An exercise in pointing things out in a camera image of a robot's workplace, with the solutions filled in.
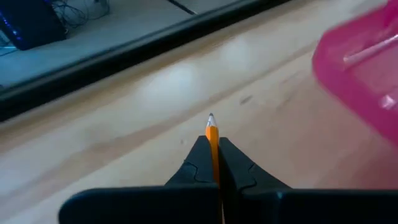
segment wooden surface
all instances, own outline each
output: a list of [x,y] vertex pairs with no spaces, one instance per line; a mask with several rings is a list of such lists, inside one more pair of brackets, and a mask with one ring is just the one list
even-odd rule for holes
[[398,150],[311,69],[321,34],[375,4],[293,1],[2,124],[0,222],[56,223],[80,190],[164,184],[209,112],[292,187],[398,187]]

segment electronic device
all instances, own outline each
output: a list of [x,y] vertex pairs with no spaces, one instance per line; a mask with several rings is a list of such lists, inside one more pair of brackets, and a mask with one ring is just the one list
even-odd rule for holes
[[66,29],[49,0],[1,0],[0,29],[19,49],[66,39]]

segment pink plastic container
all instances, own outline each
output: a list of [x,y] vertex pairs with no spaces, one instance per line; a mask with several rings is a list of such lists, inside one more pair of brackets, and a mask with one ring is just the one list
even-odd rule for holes
[[398,145],[398,0],[326,32],[313,69],[324,87]]

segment yellow pencil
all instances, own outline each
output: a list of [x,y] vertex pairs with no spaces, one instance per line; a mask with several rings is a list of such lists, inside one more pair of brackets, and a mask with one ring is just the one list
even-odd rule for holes
[[211,157],[213,159],[214,179],[217,181],[218,185],[220,186],[220,171],[218,167],[218,128],[216,120],[214,119],[212,113],[210,113],[209,115],[205,133],[211,146]]

